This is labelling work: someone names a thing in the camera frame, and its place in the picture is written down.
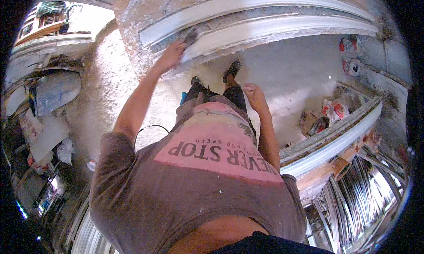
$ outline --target black cable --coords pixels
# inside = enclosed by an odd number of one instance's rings
[[[169,134],[169,131],[168,131],[165,127],[163,127],[162,125],[153,124],[153,125],[146,126],[146,127],[144,127],[143,129],[139,130],[139,131],[138,131],[138,133],[137,133],[137,135],[135,135],[134,148],[135,148],[135,143],[137,142],[137,136],[138,136],[138,134],[139,134],[142,130],[144,130],[144,129],[148,128],[148,127],[153,127],[153,126],[161,127],[162,129],[166,130],[166,132]]]

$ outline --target black shorts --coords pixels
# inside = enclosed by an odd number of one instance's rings
[[[197,98],[199,92],[203,92],[204,94],[209,93],[211,97],[219,95],[215,92],[210,91],[209,89],[201,85],[199,82],[196,82],[188,91],[183,103],[186,103],[187,101],[193,98]],[[244,101],[243,90],[241,89],[241,87],[232,86],[225,90],[222,95],[228,98],[231,102],[233,102],[234,105],[236,105],[238,108],[247,113],[246,102]]]

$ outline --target hand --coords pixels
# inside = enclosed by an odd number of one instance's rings
[[[255,110],[259,115],[269,113],[264,92],[262,92],[262,89],[258,85],[247,82],[243,85],[243,91],[246,93],[247,99],[249,100],[250,106],[253,110]]]
[[[151,72],[162,75],[177,65],[181,61],[184,48],[185,44],[183,43],[183,40],[174,41],[171,45],[169,45],[169,47],[167,47],[162,57],[156,61],[155,65],[151,69]]]

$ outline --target concrete floor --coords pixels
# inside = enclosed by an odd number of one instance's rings
[[[342,35],[320,35],[260,45],[194,67],[173,79],[160,80],[142,127],[160,124],[171,129],[181,93],[189,90],[195,75],[211,90],[223,93],[222,75],[238,59],[242,68],[236,80],[262,87],[280,147],[302,140],[304,136],[298,128],[302,110],[320,110],[323,98],[331,98],[336,81],[344,76],[338,51],[341,38]],[[85,164],[98,159],[101,136],[112,130],[123,104],[137,85],[119,31],[106,30],[99,37],[93,58],[87,61],[81,93],[65,109],[76,149],[76,162],[70,173],[79,181],[91,181],[92,172]],[[259,132],[258,116],[249,105],[248,114]],[[165,135],[160,128],[148,128],[139,135],[136,149]]]

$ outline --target man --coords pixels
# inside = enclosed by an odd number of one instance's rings
[[[261,121],[256,143],[235,81],[240,62],[225,73],[223,96],[193,78],[175,127],[134,153],[156,82],[184,48],[177,41],[165,50],[104,135],[90,193],[93,222],[125,254],[234,253],[246,240],[298,244],[292,241],[304,239],[306,220],[296,179],[280,176],[272,115],[261,89],[248,83],[244,92]]]

